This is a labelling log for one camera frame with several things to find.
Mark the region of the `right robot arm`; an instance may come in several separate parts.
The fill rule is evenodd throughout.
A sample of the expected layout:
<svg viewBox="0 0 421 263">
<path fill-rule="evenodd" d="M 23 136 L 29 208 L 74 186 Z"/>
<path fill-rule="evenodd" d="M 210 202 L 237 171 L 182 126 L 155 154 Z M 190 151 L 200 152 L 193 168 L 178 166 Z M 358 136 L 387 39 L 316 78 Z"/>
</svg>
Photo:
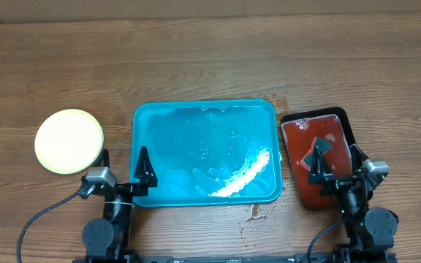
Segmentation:
<svg viewBox="0 0 421 263">
<path fill-rule="evenodd" d="M 383 207 L 370 208 L 368 201 L 380 183 L 389 174 L 390 168 L 383 160 L 368 158 L 360 148 L 350 146 L 352 174 L 336 177 L 316 146 L 312 153 L 310 184 L 320 185 L 319 194 L 336 201 L 341 220 L 317 234 L 306 252 L 305 262 L 396 262 L 395 254 L 388 250 L 394 246 L 394 235 L 399 218 Z M 313 256 L 316 241 L 331 229 L 344 225 L 348 243 L 338 244 L 333 251 Z"/>
</svg>

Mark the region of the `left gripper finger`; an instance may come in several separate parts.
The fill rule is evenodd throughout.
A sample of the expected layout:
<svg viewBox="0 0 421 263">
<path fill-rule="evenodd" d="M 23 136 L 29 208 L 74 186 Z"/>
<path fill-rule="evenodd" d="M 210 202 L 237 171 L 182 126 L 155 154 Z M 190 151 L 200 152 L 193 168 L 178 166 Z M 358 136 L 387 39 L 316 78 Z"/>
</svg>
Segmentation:
<svg viewBox="0 0 421 263">
<path fill-rule="evenodd" d="M 139 183 L 147 187 L 157 187 L 158 185 L 158 178 L 153 169 L 148 149 L 145 146 L 140 149 L 134 177 L 139 180 Z"/>
<path fill-rule="evenodd" d="M 109 167 L 110 166 L 110 156 L 108 149 L 102 149 L 100 152 L 97 160 L 96 160 L 97 167 Z"/>
</svg>

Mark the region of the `dark cleaning sponge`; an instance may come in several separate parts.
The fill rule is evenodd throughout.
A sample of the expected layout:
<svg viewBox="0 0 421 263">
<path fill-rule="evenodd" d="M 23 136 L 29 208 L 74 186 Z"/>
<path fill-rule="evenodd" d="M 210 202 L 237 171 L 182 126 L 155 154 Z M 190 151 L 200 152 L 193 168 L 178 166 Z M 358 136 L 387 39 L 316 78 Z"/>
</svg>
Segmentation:
<svg viewBox="0 0 421 263">
<path fill-rule="evenodd" d="M 311 165 L 313 163 L 313 152 L 315 147 L 318 147 L 321 150 L 322 154 L 325 154 L 326 152 L 332 149 L 332 145 L 328 140 L 322 139 L 320 137 L 313 138 L 311 147 L 308 149 L 307 153 L 303 157 L 303 161 L 301 162 L 301 164 L 306 169 L 311 168 Z"/>
</svg>

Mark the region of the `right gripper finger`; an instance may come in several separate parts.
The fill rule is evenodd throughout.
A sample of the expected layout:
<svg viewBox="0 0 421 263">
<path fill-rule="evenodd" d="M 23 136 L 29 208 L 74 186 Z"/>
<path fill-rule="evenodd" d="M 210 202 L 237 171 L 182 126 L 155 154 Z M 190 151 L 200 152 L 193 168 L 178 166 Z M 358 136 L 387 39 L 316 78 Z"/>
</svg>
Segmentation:
<svg viewBox="0 0 421 263">
<path fill-rule="evenodd" d="M 356 143 L 350 145 L 352 171 L 366 171 L 366 164 L 369 157 L 358 147 Z"/>
<path fill-rule="evenodd" d="M 319 146 L 314 148 L 312 159 L 308 183 L 323 184 L 324 182 L 331 180 L 333 178 L 333 173 L 325 161 Z"/>
</svg>

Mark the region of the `yellow plate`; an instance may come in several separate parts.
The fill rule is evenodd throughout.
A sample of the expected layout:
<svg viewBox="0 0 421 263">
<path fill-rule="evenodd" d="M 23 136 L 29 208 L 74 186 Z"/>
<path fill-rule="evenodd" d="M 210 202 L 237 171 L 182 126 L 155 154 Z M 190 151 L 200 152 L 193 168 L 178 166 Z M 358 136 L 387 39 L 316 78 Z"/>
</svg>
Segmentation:
<svg viewBox="0 0 421 263">
<path fill-rule="evenodd" d="M 53 113 L 42 123 L 34 151 L 45 169 L 68 175 L 98 163 L 104 141 L 103 128 L 92 114 L 66 109 Z"/>
</svg>

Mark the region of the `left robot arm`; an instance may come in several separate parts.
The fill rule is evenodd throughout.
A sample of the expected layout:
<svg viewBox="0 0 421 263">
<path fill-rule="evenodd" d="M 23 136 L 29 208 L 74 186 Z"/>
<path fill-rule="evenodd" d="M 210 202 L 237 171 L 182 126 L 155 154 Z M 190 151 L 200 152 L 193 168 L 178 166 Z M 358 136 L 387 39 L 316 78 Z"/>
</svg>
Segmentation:
<svg viewBox="0 0 421 263">
<path fill-rule="evenodd" d="M 118 183 L 109 167 L 109 153 L 102 151 L 102 162 L 89 168 L 81 178 L 79 196 L 104 197 L 103 215 L 89 221 L 82 233 L 86 255 L 83 262 L 140 262 L 138 253 L 129 248 L 130 224 L 134 197 L 148 195 L 158 178 L 146 147 L 141 147 L 133 176 L 135 183 Z"/>
</svg>

